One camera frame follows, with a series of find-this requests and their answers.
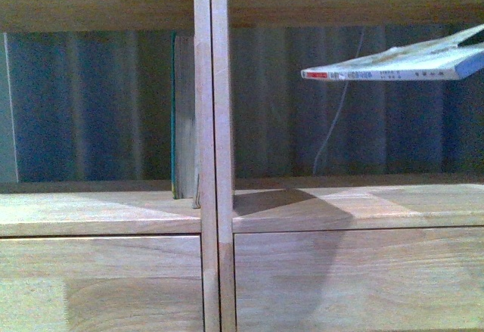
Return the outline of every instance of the blue curtain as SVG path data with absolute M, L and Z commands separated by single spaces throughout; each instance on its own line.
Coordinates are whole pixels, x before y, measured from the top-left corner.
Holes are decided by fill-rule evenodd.
M 361 56 L 469 26 L 376 26 Z M 240 177 L 310 175 L 342 83 L 300 70 L 355 56 L 361 27 L 237 29 L 232 43 Z M 458 82 L 351 82 L 319 175 L 484 171 L 484 71 Z
M 170 33 L 8 34 L 21 182 L 170 177 Z
M 375 26 L 361 55 L 469 26 Z M 300 70 L 355 56 L 361 27 L 236 29 L 238 177 L 309 175 L 342 83 Z M 170 177 L 168 32 L 8 34 L 22 182 Z M 319 175 L 484 171 L 484 73 L 352 82 Z

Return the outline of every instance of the drawer front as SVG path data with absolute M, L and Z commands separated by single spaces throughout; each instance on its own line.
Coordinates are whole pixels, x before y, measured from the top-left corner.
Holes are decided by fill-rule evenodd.
M 484 330 L 484 228 L 235 235 L 246 331 Z
M 0 240 L 0 330 L 203 330 L 200 238 Z

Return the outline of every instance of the book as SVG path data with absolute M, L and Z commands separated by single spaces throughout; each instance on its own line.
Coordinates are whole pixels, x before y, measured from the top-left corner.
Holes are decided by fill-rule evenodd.
M 320 81 L 459 80 L 484 68 L 484 24 L 451 36 L 302 70 Z
M 199 152 L 195 109 L 194 37 L 172 37 L 172 191 L 199 208 Z

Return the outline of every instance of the wooden shelving unit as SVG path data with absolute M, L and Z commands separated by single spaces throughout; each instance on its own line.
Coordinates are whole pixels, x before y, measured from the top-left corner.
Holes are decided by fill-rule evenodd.
M 202 175 L 199 212 L 163 183 L 2 186 L 0 283 L 17 298 L 9 329 L 484 328 L 482 178 L 236 183 L 230 89 L 231 26 L 476 23 L 484 0 L 0 6 L 3 32 L 194 29 Z M 23 313 L 32 296 L 48 306 L 41 318 Z
M 479 23 L 484 1 L 212 2 L 222 330 L 484 328 L 482 177 L 235 182 L 229 45 L 237 26 Z
M 202 205 L 169 182 L 0 185 L 0 329 L 219 330 L 209 0 L 0 6 L 7 33 L 194 30 Z

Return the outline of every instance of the white cable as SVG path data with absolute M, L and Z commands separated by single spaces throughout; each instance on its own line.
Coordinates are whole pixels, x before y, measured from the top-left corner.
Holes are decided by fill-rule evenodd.
M 360 55 L 361 47 L 363 46 L 363 39 L 364 38 L 365 38 L 365 27 L 362 27 L 361 28 L 361 35 L 360 35 L 360 42 L 358 44 L 358 49 L 356 50 L 355 58 L 357 58 Z M 333 133 L 334 127 L 336 126 L 336 123 L 338 122 L 338 119 L 340 118 L 341 110 L 343 109 L 343 105 L 345 103 L 346 93 L 348 92 L 348 86 L 349 86 L 349 81 L 346 81 L 345 86 L 343 88 L 343 93 L 341 94 L 340 105 L 338 107 L 336 115 L 334 116 L 333 122 L 331 123 L 330 130 L 328 130 L 326 138 L 323 141 L 322 146 L 319 148 L 318 154 L 316 154 L 315 162 L 312 165 L 312 175 L 317 175 L 317 173 L 318 173 L 318 164 L 319 164 L 321 155 L 323 154 L 323 151 L 326 148 L 327 143 L 330 140 L 331 134 Z

